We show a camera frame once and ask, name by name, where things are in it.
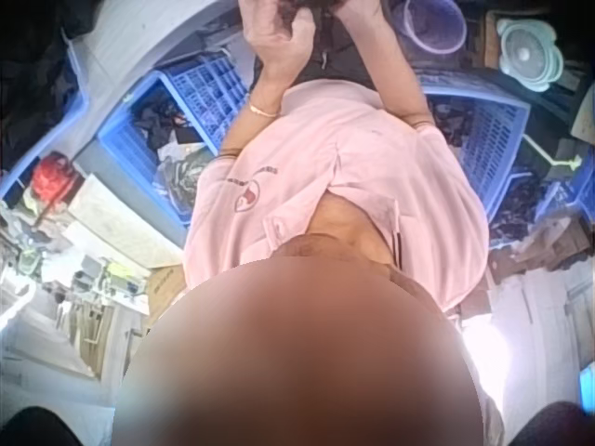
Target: fan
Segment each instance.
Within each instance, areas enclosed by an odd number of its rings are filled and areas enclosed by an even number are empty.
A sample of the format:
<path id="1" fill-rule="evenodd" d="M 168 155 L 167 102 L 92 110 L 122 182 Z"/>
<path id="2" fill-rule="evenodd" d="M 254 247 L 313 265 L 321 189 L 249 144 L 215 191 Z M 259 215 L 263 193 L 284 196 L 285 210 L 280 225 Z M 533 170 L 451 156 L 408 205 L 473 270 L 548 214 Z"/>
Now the fan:
<path id="1" fill-rule="evenodd" d="M 497 23 L 501 38 L 500 70 L 530 90 L 542 92 L 562 76 L 564 58 L 556 47 L 556 32 L 541 20 Z"/>

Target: shirt sleeve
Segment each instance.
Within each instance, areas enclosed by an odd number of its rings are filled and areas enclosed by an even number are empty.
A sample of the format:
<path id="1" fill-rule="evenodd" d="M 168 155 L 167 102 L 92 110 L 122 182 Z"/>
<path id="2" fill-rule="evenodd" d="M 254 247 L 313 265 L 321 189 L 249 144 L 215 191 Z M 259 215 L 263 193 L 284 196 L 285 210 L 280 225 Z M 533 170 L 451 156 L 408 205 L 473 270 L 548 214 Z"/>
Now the shirt sleeve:
<path id="1" fill-rule="evenodd" d="M 441 307 L 460 303 L 482 279 L 487 267 L 489 229 L 485 209 L 463 168 L 433 125 L 416 129 L 421 141 L 418 162 L 431 184 L 427 220 L 436 241 L 435 262 Z"/>

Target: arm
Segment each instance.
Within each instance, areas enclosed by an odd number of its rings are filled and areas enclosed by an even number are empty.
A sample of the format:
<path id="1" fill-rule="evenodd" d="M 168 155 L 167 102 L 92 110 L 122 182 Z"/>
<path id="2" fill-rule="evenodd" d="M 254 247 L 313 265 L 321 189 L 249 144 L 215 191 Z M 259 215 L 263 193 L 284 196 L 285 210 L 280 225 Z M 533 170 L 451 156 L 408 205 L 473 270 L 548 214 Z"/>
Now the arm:
<path id="1" fill-rule="evenodd" d="M 426 97 L 384 17 L 380 0 L 346 0 L 335 14 L 357 46 L 386 111 L 413 127 L 434 125 Z"/>
<path id="2" fill-rule="evenodd" d="M 315 32 L 311 11 L 300 9 L 289 32 L 279 15 L 279 1 L 240 0 L 245 39 L 264 68 L 249 103 L 223 140 L 220 156 L 239 156 L 250 141 L 275 121 L 285 91 L 310 59 Z"/>
<path id="3" fill-rule="evenodd" d="M 267 114 L 275 115 L 281 109 L 281 101 L 286 89 L 286 86 L 263 73 L 252 90 L 250 103 Z M 239 156 L 250 141 L 276 120 L 273 117 L 254 113 L 250 110 L 250 103 L 244 105 L 235 118 L 221 144 L 219 156 Z"/>

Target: bright light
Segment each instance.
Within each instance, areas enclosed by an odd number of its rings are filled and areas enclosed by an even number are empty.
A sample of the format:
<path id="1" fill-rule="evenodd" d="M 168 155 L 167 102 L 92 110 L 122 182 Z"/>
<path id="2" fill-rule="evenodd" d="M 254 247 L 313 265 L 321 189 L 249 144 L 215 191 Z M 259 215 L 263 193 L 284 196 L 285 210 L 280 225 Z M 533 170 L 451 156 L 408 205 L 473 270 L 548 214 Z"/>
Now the bright light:
<path id="1" fill-rule="evenodd" d="M 23 291 L 27 286 L 29 289 L 24 293 L 24 295 L 20 296 L 19 299 L 9 309 L 0 314 L 0 332 L 2 332 L 7 327 L 8 321 L 19 314 L 19 311 L 21 311 L 29 302 L 33 300 L 35 291 L 37 289 L 36 283 L 28 277 L 17 276 L 16 274 L 11 273 L 4 274 L 3 279 L 5 280 L 7 278 L 12 279 L 12 281 L 16 283 L 17 286 L 15 286 L 15 289 L 19 290 L 19 292 Z"/>
<path id="2" fill-rule="evenodd" d="M 491 323 L 491 317 L 465 321 L 463 340 L 480 375 L 480 382 L 502 413 L 504 389 L 510 368 L 509 346 Z"/>

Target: red object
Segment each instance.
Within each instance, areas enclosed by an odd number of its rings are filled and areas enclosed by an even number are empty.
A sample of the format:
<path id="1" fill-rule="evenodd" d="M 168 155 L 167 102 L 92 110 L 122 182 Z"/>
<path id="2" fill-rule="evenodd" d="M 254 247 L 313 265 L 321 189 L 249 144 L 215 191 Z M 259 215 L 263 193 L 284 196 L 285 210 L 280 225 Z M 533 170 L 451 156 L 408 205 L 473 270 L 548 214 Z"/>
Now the red object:
<path id="1" fill-rule="evenodd" d="M 45 203 L 57 203 L 74 184 L 77 173 L 66 156 L 50 153 L 33 171 L 32 189 Z"/>

